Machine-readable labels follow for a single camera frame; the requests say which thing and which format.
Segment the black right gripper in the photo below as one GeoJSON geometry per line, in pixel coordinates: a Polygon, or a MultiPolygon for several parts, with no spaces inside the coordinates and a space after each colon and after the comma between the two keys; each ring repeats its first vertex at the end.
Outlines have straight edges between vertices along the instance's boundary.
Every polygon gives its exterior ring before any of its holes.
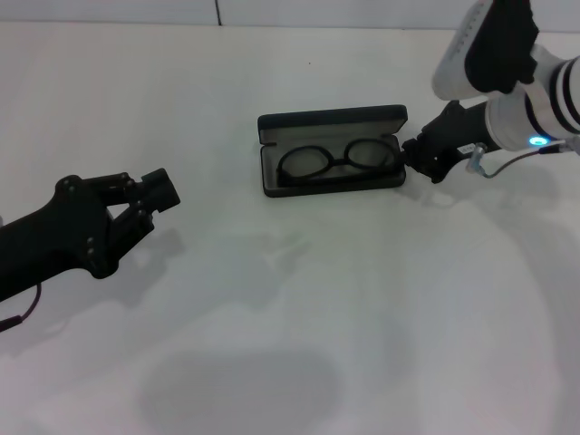
{"type": "Polygon", "coordinates": [[[471,152],[463,153],[461,147],[482,143],[487,151],[494,151],[486,107],[485,102],[464,108],[459,101],[450,101],[416,138],[402,144],[405,164],[438,184],[455,165],[470,157],[471,152]]]}

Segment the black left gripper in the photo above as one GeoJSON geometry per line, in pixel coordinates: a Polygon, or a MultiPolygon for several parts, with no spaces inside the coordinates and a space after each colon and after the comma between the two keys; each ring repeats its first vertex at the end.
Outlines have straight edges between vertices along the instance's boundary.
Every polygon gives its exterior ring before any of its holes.
{"type": "Polygon", "coordinates": [[[165,169],[59,180],[45,206],[1,228],[1,299],[75,268],[112,275],[153,230],[152,213],[179,204],[165,169]]]}

